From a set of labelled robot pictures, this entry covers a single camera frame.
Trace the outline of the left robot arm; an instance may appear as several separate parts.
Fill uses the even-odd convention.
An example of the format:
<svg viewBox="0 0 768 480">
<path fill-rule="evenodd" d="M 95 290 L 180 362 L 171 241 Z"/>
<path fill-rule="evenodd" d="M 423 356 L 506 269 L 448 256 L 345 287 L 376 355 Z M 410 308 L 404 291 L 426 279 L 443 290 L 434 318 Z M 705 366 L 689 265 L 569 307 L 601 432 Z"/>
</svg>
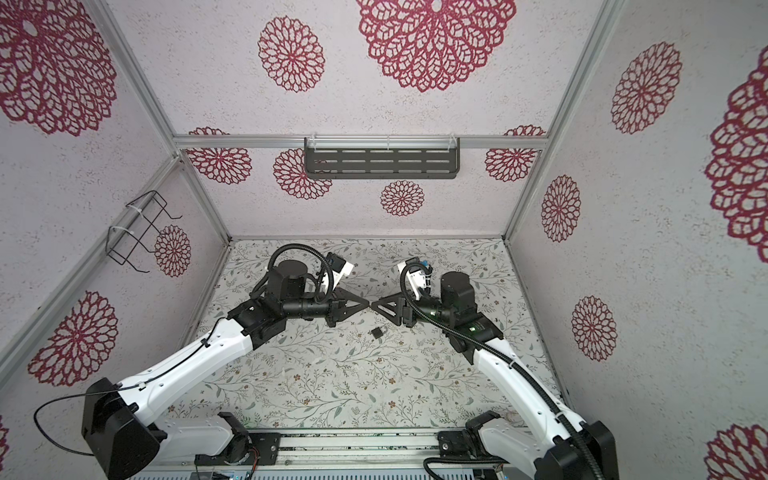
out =
<svg viewBox="0 0 768 480">
<path fill-rule="evenodd" d="M 85 397 L 82 436 L 109 479 L 128 479 L 152 464 L 201 460 L 237 465 L 252 459 L 249 430 L 230 412 L 202 419 L 167 420 L 191 388 L 283 333 L 292 319 L 322 318 L 329 327 L 366 309 L 368 301 L 340 287 L 353 263 L 328 256 L 321 298 L 307 291 L 307 266 L 285 260 L 262 286 L 199 339 L 154 366 L 113 383 L 103 378 Z"/>
</svg>

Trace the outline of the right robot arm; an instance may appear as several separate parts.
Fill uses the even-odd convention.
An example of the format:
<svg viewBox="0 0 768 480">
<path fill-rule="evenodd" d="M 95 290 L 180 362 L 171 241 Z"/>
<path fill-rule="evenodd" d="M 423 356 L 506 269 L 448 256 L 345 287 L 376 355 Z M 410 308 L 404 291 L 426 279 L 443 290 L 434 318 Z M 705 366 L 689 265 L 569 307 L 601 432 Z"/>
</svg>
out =
<svg viewBox="0 0 768 480">
<path fill-rule="evenodd" d="M 436 327 L 452 348 L 509 401 L 527 426 L 522 431 L 489 411 L 466 423 L 461 439 L 443 446 L 442 464 L 496 462 L 515 479 L 617 479 L 616 441 L 600 421 L 586 422 L 553 394 L 520 360 L 502 331 L 477 305 L 468 275 L 442 275 L 437 296 L 422 263 L 406 264 L 399 292 L 372 303 L 396 326 Z"/>
</svg>

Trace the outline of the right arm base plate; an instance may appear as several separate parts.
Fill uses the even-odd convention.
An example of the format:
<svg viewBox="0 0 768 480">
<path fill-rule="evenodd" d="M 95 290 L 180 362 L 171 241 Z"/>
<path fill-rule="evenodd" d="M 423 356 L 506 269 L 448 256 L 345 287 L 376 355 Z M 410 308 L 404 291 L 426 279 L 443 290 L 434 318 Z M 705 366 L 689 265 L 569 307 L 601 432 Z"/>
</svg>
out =
<svg viewBox="0 0 768 480">
<path fill-rule="evenodd" d="M 479 435 L 470 430 L 439 431 L 437 441 L 441 458 L 484 461 L 494 458 L 482 445 Z"/>
</svg>

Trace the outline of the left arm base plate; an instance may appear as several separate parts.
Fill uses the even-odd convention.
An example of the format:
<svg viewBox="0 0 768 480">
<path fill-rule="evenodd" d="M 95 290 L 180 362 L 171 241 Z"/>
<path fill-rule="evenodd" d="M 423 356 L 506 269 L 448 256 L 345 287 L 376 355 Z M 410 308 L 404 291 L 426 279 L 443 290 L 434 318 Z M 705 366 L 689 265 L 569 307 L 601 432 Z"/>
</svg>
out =
<svg viewBox="0 0 768 480">
<path fill-rule="evenodd" d="M 280 433 L 236 434 L 217 455 L 198 454 L 196 466 L 272 466 L 277 461 L 282 435 Z"/>
</svg>

